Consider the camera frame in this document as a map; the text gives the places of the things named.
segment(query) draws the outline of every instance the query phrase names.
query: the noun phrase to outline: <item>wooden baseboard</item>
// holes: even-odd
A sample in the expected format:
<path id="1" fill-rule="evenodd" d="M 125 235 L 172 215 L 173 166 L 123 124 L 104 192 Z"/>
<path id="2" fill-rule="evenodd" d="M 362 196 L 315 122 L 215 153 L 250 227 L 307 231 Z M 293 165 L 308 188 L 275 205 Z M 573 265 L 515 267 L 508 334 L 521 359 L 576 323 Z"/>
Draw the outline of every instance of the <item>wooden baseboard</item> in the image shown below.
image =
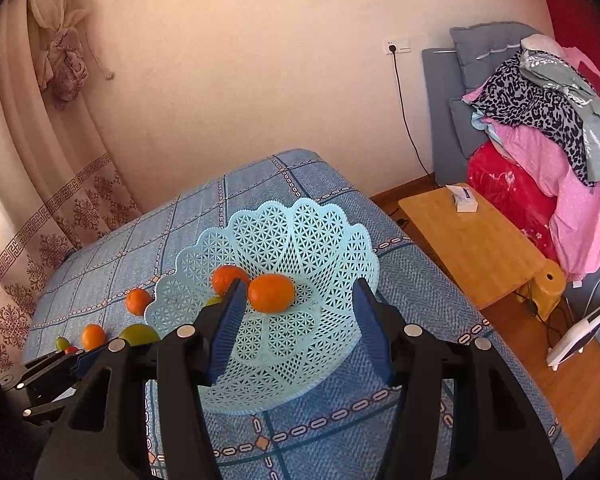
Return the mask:
<path id="1" fill-rule="evenodd" d="M 371 200 L 371 202 L 373 202 L 377 206 L 382 206 L 386 203 L 397 202 L 401 198 L 418 195 L 426 191 L 431 191 L 434 187 L 433 181 L 435 180 L 435 178 L 435 173 L 421 176 L 416 180 L 405 182 L 404 184 L 400 184 L 400 186 L 392 187 L 387 191 L 383 191 L 376 195 L 373 195 L 372 197 L 370 197 L 369 200 Z"/>

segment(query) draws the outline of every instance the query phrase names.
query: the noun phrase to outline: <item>leopard print fabric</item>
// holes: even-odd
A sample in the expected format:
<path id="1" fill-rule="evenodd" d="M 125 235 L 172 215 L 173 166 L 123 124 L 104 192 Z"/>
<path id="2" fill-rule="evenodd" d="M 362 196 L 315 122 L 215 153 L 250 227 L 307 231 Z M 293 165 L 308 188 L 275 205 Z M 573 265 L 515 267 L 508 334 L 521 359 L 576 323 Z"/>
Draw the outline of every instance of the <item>leopard print fabric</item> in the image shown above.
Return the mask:
<path id="1" fill-rule="evenodd" d="M 520 73 L 520 52 L 503 62 L 472 105 L 507 126 L 531 126 L 558 144 L 574 173 L 585 186 L 587 157 L 582 140 L 582 118 L 561 93 L 542 88 Z"/>

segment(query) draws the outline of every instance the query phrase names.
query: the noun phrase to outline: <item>lime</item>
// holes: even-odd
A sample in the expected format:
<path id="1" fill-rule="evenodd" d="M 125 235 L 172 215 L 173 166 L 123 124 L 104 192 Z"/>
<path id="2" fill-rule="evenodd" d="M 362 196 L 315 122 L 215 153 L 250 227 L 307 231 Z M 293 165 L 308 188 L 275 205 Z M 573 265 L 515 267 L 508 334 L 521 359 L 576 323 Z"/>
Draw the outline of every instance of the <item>lime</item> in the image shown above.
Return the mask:
<path id="1" fill-rule="evenodd" d="M 158 333 L 152 327 L 143 323 L 129 325 L 120 332 L 118 337 L 126 340 L 131 346 L 146 345 L 160 341 Z"/>
<path id="2" fill-rule="evenodd" d="M 58 336 L 56 338 L 56 350 L 62 350 L 63 352 L 71 345 L 69 340 L 65 337 Z"/>
<path id="3" fill-rule="evenodd" d="M 205 303 L 205 306 L 216 305 L 218 303 L 222 303 L 222 298 L 220 296 L 214 296 Z"/>

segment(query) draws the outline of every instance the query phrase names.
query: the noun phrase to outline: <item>silver screw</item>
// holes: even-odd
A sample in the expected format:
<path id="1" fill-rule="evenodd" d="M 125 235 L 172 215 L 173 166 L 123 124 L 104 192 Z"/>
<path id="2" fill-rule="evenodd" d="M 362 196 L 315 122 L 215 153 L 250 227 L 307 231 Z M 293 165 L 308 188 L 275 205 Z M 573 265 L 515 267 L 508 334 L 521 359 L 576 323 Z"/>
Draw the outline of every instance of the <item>silver screw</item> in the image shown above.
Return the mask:
<path id="1" fill-rule="evenodd" d="M 489 341 L 488 339 L 485 339 L 483 337 L 477 337 L 474 340 L 475 346 L 476 348 L 480 349 L 480 350 L 488 350 L 489 348 L 491 348 L 491 341 Z"/>
<path id="2" fill-rule="evenodd" d="M 176 334 L 178 334 L 178 337 L 191 337 L 192 335 L 194 335 L 196 333 L 196 327 L 194 327 L 193 325 L 183 325 L 181 327 L 178 327 L 178 330 L 176 331 Z"/>
<path id="3" fill-rule="evenodd" d="M 422 329 L 418 325 L 405 325 L 404 333 L 410 337 L 419 337 L 422 335 Z"/>
<path id="4" fill-rule="evenodd" d="M 124 339 L 116 338 L 111 343 L 109 343 L 109 350 L 112 352 L 120 352 L 126 346 L 126 341 Z"/>

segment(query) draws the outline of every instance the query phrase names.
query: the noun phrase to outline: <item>fruit basket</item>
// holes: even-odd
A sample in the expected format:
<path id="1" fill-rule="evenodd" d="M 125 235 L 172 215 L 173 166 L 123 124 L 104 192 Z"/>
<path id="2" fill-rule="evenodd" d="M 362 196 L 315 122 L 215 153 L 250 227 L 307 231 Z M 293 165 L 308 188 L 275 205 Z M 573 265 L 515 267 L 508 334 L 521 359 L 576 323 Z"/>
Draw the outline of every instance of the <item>fruit basket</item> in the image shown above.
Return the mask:
<path id="1" fill-rule="evenodd" d="M 351 305 L 355 279 L 375 292 L 379 263 L 366 228 L 349 225 L 336 205 L 301 198 L 293 206 L 265 202 L 235 212 L 225 228 L 205 230 L 176 257 L 176 272 L 155 285 L 144 313 L 162 337 L 193 322 L 215 295 L 212 273 L 235 265 L 253 279 L 277 272 L 296 285 L 296 298 L 280 314 L 247 304 L 227 370 L 200 388 L 203 407 L 215 413 L 254 413 L 302 395 L 328 377 L 360 339 Z"/>

